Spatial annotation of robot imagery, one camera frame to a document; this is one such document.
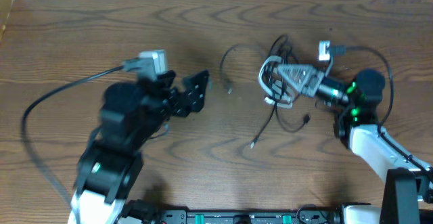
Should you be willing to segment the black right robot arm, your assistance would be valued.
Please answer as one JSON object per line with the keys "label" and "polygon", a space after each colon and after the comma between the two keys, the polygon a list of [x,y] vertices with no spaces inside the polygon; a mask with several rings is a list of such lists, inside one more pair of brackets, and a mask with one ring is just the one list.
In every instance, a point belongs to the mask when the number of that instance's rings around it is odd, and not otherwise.
{"label": "black right robot arm", "polygon": [[385,184],[381,207],[345,204],[333,222],[421,223],[419,202],[432,203],[432,165],[394,140],[378,120],[384,76],[364,69],[351,83],[343,84],[310,65],[280,65],[277,73],[299,94],[322,97],[342,107],[334,123],[335,136]]}

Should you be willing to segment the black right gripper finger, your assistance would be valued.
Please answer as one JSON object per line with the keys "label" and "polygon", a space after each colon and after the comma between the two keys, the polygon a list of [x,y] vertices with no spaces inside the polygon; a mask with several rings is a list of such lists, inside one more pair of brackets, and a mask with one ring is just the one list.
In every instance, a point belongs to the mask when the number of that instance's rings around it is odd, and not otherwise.
{"label": "black right gripper finger", "polygon": [[288,78],[286,79],[287,83],[298,93],[302,93],[304,86],[306,85],[307,78]]}
{"label": "black right gripper finger", "polygon": [[306,82],[317,69],[311,65],[285,64],[279,65],[277,71],[287,81]]}

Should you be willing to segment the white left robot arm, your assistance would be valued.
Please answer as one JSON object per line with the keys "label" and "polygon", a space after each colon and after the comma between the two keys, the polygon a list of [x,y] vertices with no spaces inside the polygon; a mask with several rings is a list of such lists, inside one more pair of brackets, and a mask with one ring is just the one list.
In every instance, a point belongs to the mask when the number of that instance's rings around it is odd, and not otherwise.
{"label": "white left robot arm", "polygon": [[69,223],[117,222],[143,167],[141,147],[170,117],[202,110],[209,76],[203,70],[183,78],[184,91],[173,86],[172,70],[106,89],[100,125],[77,164]]}

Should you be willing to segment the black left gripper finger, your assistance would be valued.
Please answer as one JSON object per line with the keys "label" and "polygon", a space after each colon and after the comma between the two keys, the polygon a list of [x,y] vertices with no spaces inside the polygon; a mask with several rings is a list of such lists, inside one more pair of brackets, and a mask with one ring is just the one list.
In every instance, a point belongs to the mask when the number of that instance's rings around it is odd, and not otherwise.
{"label": "black left gripper finger", "polygon": [[183,86],[186,89],[197,91],[203,97],[206,95],[206,88],[209,82],[210,74],[208,70],[202,70],[196,74],[189,75],[182,79]]}
{"label": "black left gripper finger", "polygon": [[205,92],[190,91],[187,95],[192,112],[200,112],[204,107]]}

